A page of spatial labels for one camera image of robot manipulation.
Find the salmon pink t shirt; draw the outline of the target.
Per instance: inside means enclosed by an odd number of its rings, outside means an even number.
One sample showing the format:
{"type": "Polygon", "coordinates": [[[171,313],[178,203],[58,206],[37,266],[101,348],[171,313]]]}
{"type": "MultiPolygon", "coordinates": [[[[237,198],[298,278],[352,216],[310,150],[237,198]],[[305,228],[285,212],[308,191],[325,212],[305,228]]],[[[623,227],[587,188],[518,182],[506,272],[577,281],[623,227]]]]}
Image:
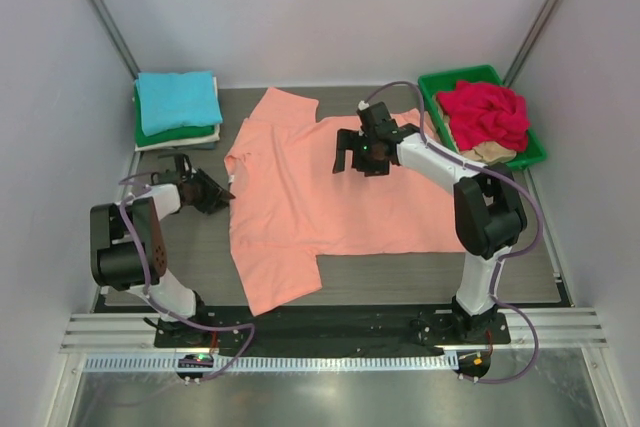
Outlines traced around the salmon pink t shirt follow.
{"type": "Polygon", "coordinates": [[[336,134],[355,116],[316,118],[315,99],[270,88],[224,163],[231,255],[255,316],[322,287],[320,255],[462,251],[451,194],[422,175],[334,173],[336,134]]]}

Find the green plastic tray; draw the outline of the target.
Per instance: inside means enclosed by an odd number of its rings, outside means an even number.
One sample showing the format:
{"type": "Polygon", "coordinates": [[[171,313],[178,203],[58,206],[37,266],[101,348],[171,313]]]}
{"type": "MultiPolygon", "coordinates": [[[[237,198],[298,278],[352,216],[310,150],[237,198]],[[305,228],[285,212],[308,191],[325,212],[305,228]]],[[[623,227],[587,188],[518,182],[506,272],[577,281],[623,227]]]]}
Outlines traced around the green plastic tray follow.
{"type": "MultiPolygon", "coordinates": [[[[466,80],[469,82],[488,82],[503,86],[495,69],[489,65],[454,69],[444,72],[425,74],[419,77],[418,86],[425,100],[425,111],[429,114],[441,143],[453,152],[455,152],[453,150],[453,143],[445,131],[445,126],[437,112],[437,108],[432,97],[441,91],[453,91],[459,80],[466,80]]],[[[512,170],[523,170],[532,164],[546,159],[546,152],[531,128],[529,128],[527,134],[527,149],[524,152],[517,153],[514,160],[504,162],[512,170]]]]}

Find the red t shirt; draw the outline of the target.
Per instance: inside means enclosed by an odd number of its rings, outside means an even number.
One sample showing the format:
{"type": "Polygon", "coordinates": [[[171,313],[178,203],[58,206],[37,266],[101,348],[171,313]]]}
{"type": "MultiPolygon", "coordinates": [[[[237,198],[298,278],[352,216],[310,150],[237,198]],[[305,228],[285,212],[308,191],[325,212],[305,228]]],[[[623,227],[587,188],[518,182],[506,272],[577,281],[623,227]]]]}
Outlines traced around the red t shirt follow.
{"type": "Polygon", "coordinates": [[[530,121],[525,98],[488,82],[459,80],[453,91],[435,94],[449,119],[457,147],[468,151],[484,142],[496,142],[516,153],[528,147],[530,121]]]}

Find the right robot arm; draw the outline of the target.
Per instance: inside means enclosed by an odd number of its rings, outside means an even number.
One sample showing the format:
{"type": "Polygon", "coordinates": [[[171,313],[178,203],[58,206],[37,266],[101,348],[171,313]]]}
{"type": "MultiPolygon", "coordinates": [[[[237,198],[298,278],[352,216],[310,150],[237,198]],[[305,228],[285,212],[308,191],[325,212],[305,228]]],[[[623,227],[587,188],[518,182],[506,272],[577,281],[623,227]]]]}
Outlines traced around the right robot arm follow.
{"type": "Polygon", "coordinates": [[[465,249],[461,284],[452,298],[451,331],[460,341],[483,338],[497,319],[497,286],[527,218],[513,177],[504,166],[490,169],[435,142],[422,124],[398,125],[383,102],[362,102],[357,130],[336,135],[335,174],[351,167],[366,176],[383,176],[404,167],[449,191],[454,200],[457,238],[465,249]]]}

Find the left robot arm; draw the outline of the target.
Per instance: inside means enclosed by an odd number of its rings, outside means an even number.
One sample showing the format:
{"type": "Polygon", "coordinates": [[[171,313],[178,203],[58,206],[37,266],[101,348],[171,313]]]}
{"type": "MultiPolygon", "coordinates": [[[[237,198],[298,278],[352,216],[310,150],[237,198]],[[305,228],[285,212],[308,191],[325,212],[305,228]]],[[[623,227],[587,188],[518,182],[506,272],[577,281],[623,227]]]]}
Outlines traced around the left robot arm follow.
{"type": "Polygon", "coordinates": [[[143,300],[158,312],[145,322],[162,341],[198,347],[214,336],[201,296],[169,269],[161,221],[190,207],[212,215],[235,196],[186,154],[170,154],[174,166],[121,181],[132,191],[119,202],[90,209],[90,267],[95,283],[143,300]]]}

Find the tan t shirt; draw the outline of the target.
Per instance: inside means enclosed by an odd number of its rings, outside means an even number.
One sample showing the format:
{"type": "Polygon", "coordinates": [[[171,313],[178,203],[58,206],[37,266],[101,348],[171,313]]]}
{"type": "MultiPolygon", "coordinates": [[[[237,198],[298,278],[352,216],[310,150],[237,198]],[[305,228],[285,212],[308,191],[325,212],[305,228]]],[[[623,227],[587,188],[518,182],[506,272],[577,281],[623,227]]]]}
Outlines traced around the tan t shirt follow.
{"type": "Polygon", "coordinates": [[[445,126],[445,131],[453,143],[453,150],[456,153],[467,159],[482,162],[487,165],[493,165],[499,162],[509,162],[515,159],[517,155],[516,151],[507,149],[496,141],[485,141],[477,144],[469,150],[460,150],[450,128],[449,116],[443,111],[437,96],[434,95],[432,99],[445,126]]]}

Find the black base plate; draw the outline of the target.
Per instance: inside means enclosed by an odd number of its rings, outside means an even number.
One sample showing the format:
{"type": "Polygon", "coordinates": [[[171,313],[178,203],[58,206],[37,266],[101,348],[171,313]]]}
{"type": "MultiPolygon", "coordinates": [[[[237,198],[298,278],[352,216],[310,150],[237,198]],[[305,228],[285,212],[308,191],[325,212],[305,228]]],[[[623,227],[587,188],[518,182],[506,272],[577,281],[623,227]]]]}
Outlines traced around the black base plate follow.
{"type": "Polygon", "coordinates": [[[444,347],[507,345],[511,336],[498,313],[464,334],[447,305],[330,305],[280,307],[258,317],[246,307],[209,307],[208,324],[228,332],[202,332],[182,324],[144,322],[158,348],[214,348],[226,356],[248,342],[246,357],[355,358],[435,356],[444,347]]]}

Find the left corner frame post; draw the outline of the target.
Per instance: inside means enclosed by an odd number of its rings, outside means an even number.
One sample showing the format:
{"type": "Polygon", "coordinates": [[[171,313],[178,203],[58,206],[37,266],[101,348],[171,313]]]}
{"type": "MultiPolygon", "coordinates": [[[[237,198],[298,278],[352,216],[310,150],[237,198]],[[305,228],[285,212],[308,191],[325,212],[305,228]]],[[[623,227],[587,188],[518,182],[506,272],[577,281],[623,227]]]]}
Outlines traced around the left corner frame post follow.
{"type": "Polygon", "coordinates": [[[88,0],[88,2],[129,75],[135,79],[140,72],[138,63],[118,28],[106,2],[104,0],[88,0]]]}

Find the corner frame post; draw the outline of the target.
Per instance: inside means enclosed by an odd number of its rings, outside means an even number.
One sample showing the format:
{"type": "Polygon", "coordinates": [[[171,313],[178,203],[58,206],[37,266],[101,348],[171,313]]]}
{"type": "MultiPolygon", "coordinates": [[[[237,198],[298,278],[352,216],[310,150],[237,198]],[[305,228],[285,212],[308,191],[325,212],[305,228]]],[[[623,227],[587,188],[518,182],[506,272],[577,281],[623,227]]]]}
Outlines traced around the corner frame post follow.
{"type": "Polygon", "coordinates": [[[135,79],[140,72],[138,63],[118,28],[106,2],[104,0],[88,0],[88,2],[129,75],[135,79]]]}
{"type": "Polygon", "coordinates": [[[544,0],[539,8],[524,40],[504,75],[502,82],[507,87],[513,87],[521,74],[529,56],[534,50],[545,30],[551,23],[553,16],[559,10],[563,0],[544,0]]]}

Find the aluminium frame rail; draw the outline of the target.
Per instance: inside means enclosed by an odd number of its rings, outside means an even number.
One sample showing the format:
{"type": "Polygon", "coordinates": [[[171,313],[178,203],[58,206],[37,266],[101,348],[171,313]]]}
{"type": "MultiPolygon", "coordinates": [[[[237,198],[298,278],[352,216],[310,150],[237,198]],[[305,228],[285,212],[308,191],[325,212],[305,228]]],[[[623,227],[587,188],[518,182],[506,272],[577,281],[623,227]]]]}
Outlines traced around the aluminium frame rail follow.
{"type": "MultiPolygon", "coordinates": [[[[590,308],[532,308],[524,313],[533,323],[542,348],[606,348],[608,342],[596,312],[590,308]]],[[[155,330],[145,324],[155,314],[91,313],[71,316],[61,353],[137,352],[153,347],[155,330]]]]}

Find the right corner frame post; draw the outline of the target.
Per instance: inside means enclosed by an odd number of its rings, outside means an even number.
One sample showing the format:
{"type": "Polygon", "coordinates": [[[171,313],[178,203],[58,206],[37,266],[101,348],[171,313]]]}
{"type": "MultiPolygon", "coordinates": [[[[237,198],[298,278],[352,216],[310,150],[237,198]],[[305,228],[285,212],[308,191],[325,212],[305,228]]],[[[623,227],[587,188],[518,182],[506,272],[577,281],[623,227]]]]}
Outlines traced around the right corner frame post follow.
{"type": "Polygon", "coordinates": [[[553,16],[559,10],[563,0],[544,0],[539,8],[524,40],[504,75],[502,82],[507,87],[513,87],[521,74],[529,56],[534,50],[545,30],[551,23],[553,16]]]}

